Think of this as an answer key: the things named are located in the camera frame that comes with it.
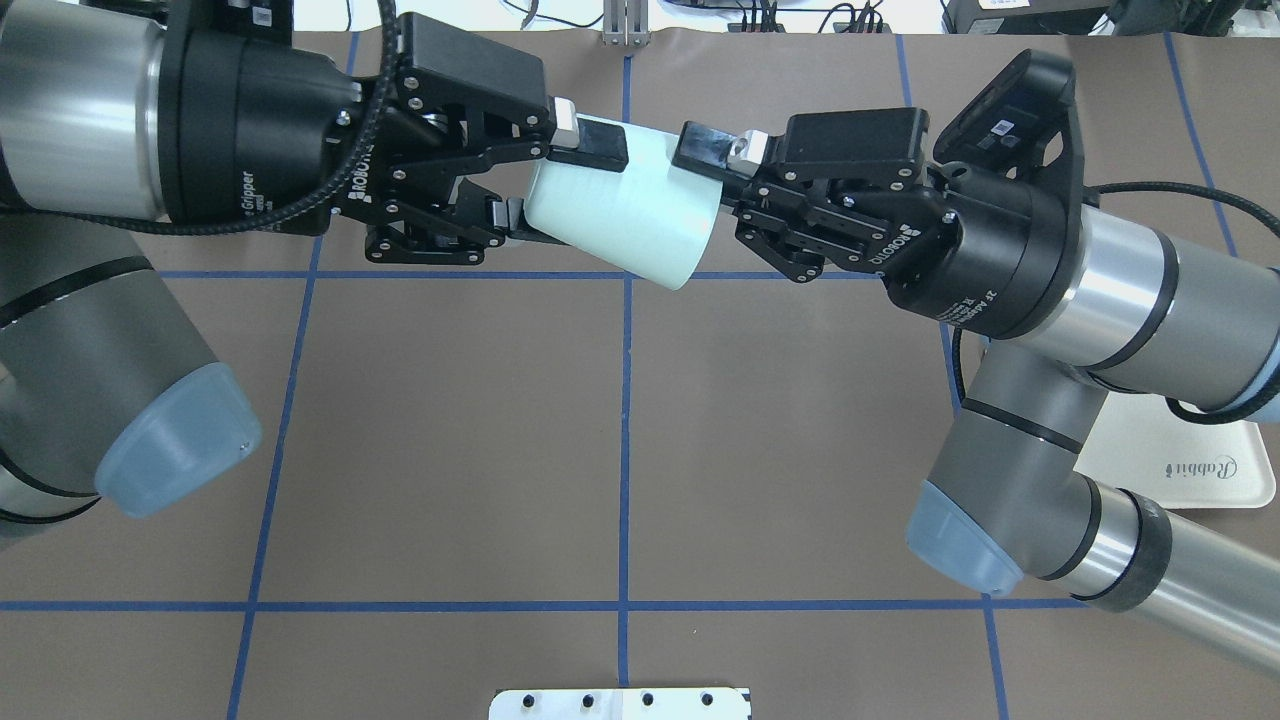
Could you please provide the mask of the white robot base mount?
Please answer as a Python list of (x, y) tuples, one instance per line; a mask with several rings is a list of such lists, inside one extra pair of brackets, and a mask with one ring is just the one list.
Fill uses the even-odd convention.
[(489, 719), (751, 719), (732, 687), (548, 688), (498, 692)]

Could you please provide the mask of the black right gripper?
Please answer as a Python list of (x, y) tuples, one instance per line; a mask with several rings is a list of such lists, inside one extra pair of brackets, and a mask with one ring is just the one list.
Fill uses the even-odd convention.
[(781, 135), (689, 120), (673, 167), (736, 187), (735, 238), (796, 283), (828, 265), (905, 311), (995, 340), (1043, 324), (1082, 255), (1082, 204), (970, 165), (927, 167), (920, 108), (788, 118)]

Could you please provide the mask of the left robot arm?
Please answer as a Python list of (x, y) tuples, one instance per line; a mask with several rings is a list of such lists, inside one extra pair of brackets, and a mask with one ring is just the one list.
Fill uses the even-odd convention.
[(367, 228), (374, 263), (474, 266), (550, 242), (499, 164), (620, 173), (623, 129), (540, 59), (376, 4), (358, 77), (293, 42), (291, 1), (3, 4), (3, 547), (101, 501), (145, 518), (262, 428), (137, 243)]

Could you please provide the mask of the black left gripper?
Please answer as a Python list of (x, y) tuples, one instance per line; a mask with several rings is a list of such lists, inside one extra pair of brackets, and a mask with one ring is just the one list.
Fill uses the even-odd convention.
[(371, 263), (477, 266), (544, 243), (520, 197), (462, 179), (392, 199), (390, 156), (431, 173), (549, 160), (621, 173), (625, 129), (547, 92), (540, 58), (378, 4), (379, 65), (353, 77), (292, 44), (289, 1), (174, 1), (160, 60), (160, 187), (177, 236), (321, 234), (367, 225)]

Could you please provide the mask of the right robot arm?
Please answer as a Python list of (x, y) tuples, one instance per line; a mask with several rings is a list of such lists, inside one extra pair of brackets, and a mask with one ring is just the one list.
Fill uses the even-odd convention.
[(1034, 578), (1277, 674), (1277, 561), (1080, 462), (1115, 398), (1181, 421), (1277, 418), (1277, 272), (1100, 210), (1075, 113), (969, 111), (922, 160), (915, 108), (687, 122), (675, 164), (721, 183), (739, 238), (805, 281), (833, 264), (988, 341), (906, 528), (992, 597)]

